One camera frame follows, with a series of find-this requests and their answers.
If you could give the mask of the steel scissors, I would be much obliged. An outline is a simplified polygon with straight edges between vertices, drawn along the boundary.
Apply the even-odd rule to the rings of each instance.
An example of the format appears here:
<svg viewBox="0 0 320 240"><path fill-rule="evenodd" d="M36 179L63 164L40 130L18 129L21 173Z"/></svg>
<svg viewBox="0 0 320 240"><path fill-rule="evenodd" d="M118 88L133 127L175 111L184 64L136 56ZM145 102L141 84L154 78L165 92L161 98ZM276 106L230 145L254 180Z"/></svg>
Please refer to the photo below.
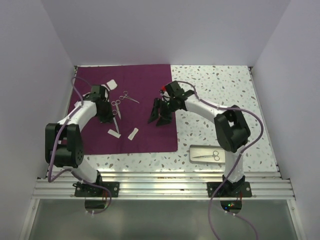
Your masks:
<svg viewBox="0 0 320 240"><path fill-rule="evenodd" d="M114 115L113 121L114 121L115 129L118 134L120 134L120 130L119 130L119 126L118 126L116 117L121 119L121 113L120 113L120 109L119 109L120 103L121 103L121 101L119 99L111 102L111 105L114 107L114 109L112 110L112 114Z"/></svg>
<svg viewBox="0 0 320 240"><path fill-rule="evenodd" d="M217 150L214 150L211 155L199 155L194 156L194 159L207 159L207 158L213 158L214 161L219 161L221 159L220 154Z"/></svg>

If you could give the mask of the steel forceps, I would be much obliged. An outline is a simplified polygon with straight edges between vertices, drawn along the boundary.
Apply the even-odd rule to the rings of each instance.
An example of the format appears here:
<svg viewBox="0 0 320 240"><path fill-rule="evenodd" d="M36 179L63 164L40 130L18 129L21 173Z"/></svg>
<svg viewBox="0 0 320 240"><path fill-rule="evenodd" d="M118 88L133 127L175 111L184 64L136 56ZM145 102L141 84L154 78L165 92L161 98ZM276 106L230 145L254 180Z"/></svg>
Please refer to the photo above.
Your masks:
<svg viewBox="0 0 320 240"><path fill-rule="evenodd" d="M130 97L128 91L126 91L126 90L123 92L123 95L119 96L119 99L120 100L128 99L128 100L131 100L131 101L133 101L135 103L138 103L138 104L140 103L139 101L137 101L137 100L133 99L132 97Z"/></svg>

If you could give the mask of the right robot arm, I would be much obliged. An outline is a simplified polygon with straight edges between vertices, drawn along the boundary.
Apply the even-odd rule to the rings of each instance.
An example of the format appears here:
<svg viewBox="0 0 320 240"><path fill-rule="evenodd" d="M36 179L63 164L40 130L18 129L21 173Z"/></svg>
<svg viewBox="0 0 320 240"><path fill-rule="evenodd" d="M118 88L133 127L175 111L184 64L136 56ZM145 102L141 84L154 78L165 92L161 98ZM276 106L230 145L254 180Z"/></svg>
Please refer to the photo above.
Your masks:
<svg viewBox="0 0 320 240"><path fill-rule="evenodd" d="M156 126L170 124L173 113L184 110L197 114L214 124L216 139L225 151L225 170L222 176L223 192L235 196L245 182L242 155L251 136L251 131L240 108L219 106L201 99L196 88L185 91L179 81L173 81L160 90L161 98L155 98L148 123Z"/></svg>

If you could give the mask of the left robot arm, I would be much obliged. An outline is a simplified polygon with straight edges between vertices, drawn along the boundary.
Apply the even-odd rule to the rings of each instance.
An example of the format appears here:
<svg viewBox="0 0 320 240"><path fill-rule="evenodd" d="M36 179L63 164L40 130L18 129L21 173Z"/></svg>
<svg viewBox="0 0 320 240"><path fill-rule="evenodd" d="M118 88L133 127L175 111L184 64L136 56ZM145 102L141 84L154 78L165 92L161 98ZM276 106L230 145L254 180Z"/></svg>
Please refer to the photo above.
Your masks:
<svg viewBox="0 0 320 240"><path fill-rule="evenodd" d="M48 166L48 182L61 174L71 172L92 196L103 193L101 174L84 159L84 143L81 132L86 124L97 118L102 124L112 123L114 114L105 85L93 85L90 93L80 95L74 109L57 123L45 127L45 160Z"/></svg>

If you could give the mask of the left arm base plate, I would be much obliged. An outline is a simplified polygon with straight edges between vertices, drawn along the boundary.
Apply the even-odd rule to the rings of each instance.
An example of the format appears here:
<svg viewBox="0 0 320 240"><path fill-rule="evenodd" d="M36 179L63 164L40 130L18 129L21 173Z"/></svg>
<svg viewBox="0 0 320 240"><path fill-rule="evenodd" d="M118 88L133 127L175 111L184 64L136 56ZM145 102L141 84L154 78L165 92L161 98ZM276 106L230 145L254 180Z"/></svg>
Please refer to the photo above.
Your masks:
<svg viewBox="0 0 320 240"><path fill-rule="evenodd" d="M90 186L85 183L76 182L72 186L75 188L74 196L83 198L98 198L106 196L106 190L108 189L110 193L107 196L112 198L117 198L120 190L120 183L117 181L102 182L101 187Z"/></svg>

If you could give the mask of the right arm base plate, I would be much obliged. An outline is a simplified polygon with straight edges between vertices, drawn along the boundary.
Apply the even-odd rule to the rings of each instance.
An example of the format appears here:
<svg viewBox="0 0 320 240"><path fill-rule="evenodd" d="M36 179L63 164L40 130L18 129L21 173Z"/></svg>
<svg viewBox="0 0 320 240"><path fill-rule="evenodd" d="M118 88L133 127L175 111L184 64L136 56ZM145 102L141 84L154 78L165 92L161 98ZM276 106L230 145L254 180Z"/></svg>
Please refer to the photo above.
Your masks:
<svg viewBox="0 0 320 240"><path fill-rule="evenodd" d="M222 182L207 182L207 194L211 198ZM221 186L214 194L214 198L251 198L253 196L250 183L245 181L240 185L227 184Z"/></svg>

